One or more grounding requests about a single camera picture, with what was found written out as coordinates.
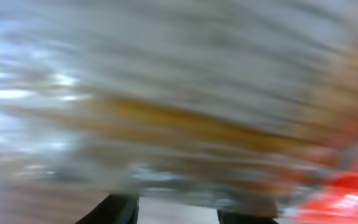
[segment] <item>brown surface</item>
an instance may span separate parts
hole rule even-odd
[[[0,184],[0,224],[72,224],[106,193]]]

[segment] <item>plastic bag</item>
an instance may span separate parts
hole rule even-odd
[[[354,0],[0,0],[0,178],[275,215],[358,141],[357,16]]]

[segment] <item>transparent plastic packaging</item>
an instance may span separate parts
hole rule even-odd
[[[0,0],[0,179],[275,216],[358,141],[355,57],[355,0]]]

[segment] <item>clear plastic wrap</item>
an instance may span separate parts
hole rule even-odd
[[[0,0],[0,178],[274,216],[358,141],[357,16],[355,0]]]

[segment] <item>red object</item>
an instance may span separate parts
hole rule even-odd
[[[330,180],[295,217],[300,223],[358,224],[358,168]]]

